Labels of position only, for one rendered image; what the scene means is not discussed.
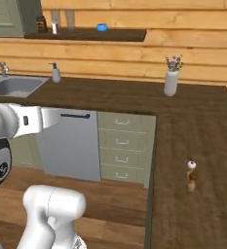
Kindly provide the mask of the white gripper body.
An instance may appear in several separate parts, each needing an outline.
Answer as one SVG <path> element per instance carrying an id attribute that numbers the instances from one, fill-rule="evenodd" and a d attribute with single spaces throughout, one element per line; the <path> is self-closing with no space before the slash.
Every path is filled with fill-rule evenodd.
<path id="1" fill-rule="evenodd" d="M 60 120 L 60 111 L 58 108 L 41 108 L 42 129 L 57 125 Z"/>

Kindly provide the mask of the green cabinet door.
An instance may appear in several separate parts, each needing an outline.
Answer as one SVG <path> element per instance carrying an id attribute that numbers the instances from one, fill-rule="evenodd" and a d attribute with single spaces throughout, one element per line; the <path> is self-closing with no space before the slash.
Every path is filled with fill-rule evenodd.
<path id="1" fill-rule="evenodd" d="M 0 37 L 22 37 L 23 34 L 19 0 L 0 0 Z"/>

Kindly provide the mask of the grey dishwasher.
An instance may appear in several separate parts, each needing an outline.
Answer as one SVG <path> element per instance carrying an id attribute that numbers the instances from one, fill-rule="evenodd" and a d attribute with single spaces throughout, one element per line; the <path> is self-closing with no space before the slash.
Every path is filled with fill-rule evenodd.
<path id="1" fill-rule="evenodd" d="M 61 109 L 62 114 L 90 114 L 89 119 L 65 118 L 36 135 L 44 171 L 55 176 L 99 182 L 100 163 L 96 111 Z"/>

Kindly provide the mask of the green cupboard door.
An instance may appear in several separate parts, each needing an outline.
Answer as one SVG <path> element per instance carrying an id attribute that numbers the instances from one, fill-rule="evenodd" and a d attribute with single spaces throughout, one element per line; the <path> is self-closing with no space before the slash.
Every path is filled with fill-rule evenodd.
<path id="1" fill-rule="evenodd" d="M 10 140 L 13 166 L 42 168 L 36 135 L 24 135 Z"/>

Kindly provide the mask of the white soap dispenser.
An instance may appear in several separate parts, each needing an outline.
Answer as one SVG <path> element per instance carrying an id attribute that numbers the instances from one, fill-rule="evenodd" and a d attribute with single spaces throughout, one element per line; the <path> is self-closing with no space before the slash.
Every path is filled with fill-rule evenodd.
<path id="1" fill-rule="evenodd" d="M 52 79 L 54 83 L 59 83 L 61 80 L 61 76 L 60 76 L 60 71 L 57 68 L 57 64 L 55 62 L 52 62 L 53 65 L 53 70 L 52 70 Z"/>

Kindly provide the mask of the grey sink basin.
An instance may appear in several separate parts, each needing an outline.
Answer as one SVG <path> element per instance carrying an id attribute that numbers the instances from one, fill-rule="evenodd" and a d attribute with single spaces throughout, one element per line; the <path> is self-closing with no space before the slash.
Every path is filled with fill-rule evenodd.
<path id="1" fill-rule="evenodd" d="M 45 77 L 0 75 L 0 96 L 26 98 L 47 81 Z"/>

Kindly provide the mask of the silver tap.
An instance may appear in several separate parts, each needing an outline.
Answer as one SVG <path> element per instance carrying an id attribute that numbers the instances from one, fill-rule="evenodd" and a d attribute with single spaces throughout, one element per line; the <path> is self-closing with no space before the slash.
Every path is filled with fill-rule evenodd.
<path id="1" fill-rule="evenodd" d="M 5 61 L 0 61 L 0 69 L 3 77 L 7 76 L 7 73 L 9 72 L 9 67 Z"/>

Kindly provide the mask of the dark wooden shelf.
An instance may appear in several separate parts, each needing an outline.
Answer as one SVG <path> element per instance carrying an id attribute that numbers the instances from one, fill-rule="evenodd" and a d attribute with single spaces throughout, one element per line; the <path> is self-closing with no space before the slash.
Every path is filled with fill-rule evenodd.
<path id="1" fill-rule="evenodd" d="M 143 42 L 147 31 L 145 29 L 108 28 L 98 31 L 90 28 L 61 28 L 54 34 L 49 28 L 45 33 L 34 32 L 24 36 L 25 39 L 39 40 L 73 40 L 73 41 L 107 41 L 107 42 Z"/>

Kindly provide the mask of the dark jar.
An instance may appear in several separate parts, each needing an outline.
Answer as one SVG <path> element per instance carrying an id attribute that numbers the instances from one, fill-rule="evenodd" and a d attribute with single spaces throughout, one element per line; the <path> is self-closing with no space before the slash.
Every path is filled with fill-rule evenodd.
<path id="1" fill-rule="evenodd" d="M 48 31 L 46 18 L 44 16 L 38 17 L 36 19 L 36 23 L 37 23 L 37 27 L 38 27 L 39 32 L 46 33 Z"/>

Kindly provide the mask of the clear drinking glass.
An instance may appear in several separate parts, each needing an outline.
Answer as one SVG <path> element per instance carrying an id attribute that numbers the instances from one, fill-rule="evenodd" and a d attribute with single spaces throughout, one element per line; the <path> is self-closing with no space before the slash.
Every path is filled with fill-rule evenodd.
<path id="1" fill-rule="evenodd" d="M 68 28 L 75 27 L 75 12 L 73 10 L 65 11 L 66 23 Z"/>
<path id="2" fill-rule="evenodd" d="M 55 35 L 57 35 L 58 27 L 60 23 L 60 14 L 59 10 L 51 10 L 51 21 L 52 21 L 52 30 Z"/>

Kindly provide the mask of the white vase with flowers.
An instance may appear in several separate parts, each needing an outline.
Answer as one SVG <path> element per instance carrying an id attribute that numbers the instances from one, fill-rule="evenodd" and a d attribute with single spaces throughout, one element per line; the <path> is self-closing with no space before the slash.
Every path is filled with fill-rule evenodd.
<path id="1" fill-rule="evenodd" d="M 166 96 L 174 96 L 177 90 L 177 79 L 179 70 L 183 66 L 182 56 L 173 55 L 166 57 L 168 71 L 166 72 L 164 94 Z"/>

